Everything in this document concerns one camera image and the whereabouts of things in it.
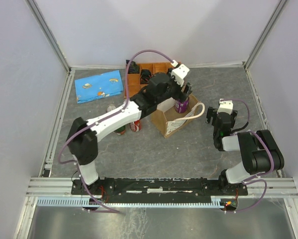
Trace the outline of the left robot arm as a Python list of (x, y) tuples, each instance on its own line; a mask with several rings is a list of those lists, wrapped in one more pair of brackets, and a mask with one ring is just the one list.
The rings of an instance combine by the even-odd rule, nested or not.
[(99, 190), (95, 163), (98, 143), (120, 127), (152, 114), (160, 103), (170, 98), (183, 102), (192, 92), (191, 85), (185, 83), (186, 76), (184, 70), (157, 73), (147, 86), (120, 107), (93, 119), (83, 120), (79, 117), (74, 120), (65, 145), (78, 165), (83, 178), (82, 188), (88, 194)]

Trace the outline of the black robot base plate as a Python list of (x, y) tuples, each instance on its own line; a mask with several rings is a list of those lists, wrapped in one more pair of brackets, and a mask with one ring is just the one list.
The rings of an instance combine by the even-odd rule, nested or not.
[(219, 179), (131, 179), (104, 178), (84, 187), (80, 179), (73, 181), (72, 195), (99, 196), (105, 203), (210, 203), (212, 196), (247, 196), (241, 183), (229, 184)]

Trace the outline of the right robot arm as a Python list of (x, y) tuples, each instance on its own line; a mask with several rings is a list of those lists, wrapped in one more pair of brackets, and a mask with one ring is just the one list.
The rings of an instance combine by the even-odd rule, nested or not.
[(240, 132), (249, 122), (233, 129), (238, 111), (232, 107), (208, 107), (206, 122), (213, 126), (213, 144), (218, 151), (238, 151), (241, 162), (223, 170), (218, 178), (218, 190), (229, 195), (236, 188), (245, 187), (242, 183), (283, 169), (284, 157), (268, 129)]

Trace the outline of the green glass bottle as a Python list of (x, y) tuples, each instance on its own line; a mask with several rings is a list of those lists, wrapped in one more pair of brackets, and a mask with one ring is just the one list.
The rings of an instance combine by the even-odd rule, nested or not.
[(122, 126), (120, 128), (118, 128), (117, 130), (115, 130), (114, 132), (117, 134), (117, 135), (123, 135), (126, 131), (126, 127), (125, 126)]

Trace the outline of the red soda can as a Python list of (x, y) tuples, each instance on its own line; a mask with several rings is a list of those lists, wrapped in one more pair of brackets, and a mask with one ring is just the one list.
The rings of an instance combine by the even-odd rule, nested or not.
[(141, 120), (136, 120), (136, 121), (130, 122), (129, 123), (129, 126), (130, 126), (130, 129), (133, 132), (138, 132), (142, 128), (142, 126), (141, 126)]
[(116, 110), (116, 106), (114, 104), (110, 104), (106, 108), (106, 112), (107, 113), (112, 112), (112, 111), (115, 111), (115, 110)]

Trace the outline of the purple soda can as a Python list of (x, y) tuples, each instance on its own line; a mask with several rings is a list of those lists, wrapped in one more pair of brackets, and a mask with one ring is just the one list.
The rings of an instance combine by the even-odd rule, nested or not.
[(189, 98), (187, 98), (184, 102), (176, 101), (175, 103), (175, 110), (178, 113), (184, 113), (187, 110), (189, 105)]

